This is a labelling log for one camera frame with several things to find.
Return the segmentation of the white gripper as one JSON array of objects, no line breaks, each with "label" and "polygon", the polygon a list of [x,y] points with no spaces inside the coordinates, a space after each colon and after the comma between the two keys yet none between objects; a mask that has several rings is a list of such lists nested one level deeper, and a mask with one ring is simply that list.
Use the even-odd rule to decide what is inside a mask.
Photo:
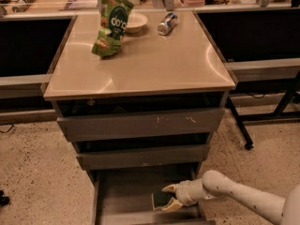
[{"label": "white gripper", "polygon": [[186,180],[182,181],[180,183],[176,184],[171,184],[162,189],[163,192],[170,192],[170,193],[175,193],[175,197],[172,197],[172,199],[169,201],[167,206],[161,211],[164,212],[173,212],[177,211],[182,208],[182,206],[191,206],[196,203],[195,200],[192,199],[191,197],[191,191],[193,189],[193,182]]}]

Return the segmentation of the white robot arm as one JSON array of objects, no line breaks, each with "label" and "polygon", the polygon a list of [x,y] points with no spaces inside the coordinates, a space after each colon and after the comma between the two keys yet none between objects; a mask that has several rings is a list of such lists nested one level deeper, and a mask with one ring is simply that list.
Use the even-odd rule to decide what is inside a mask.
[{"label": "white robot arm", "polygon": [[170,184],[152,193],[153,210],[173,212],[200,201],[229,197],[273,225],[300,225],[300,186],[286,198],[234,182],[209,170],[200,179]]}]

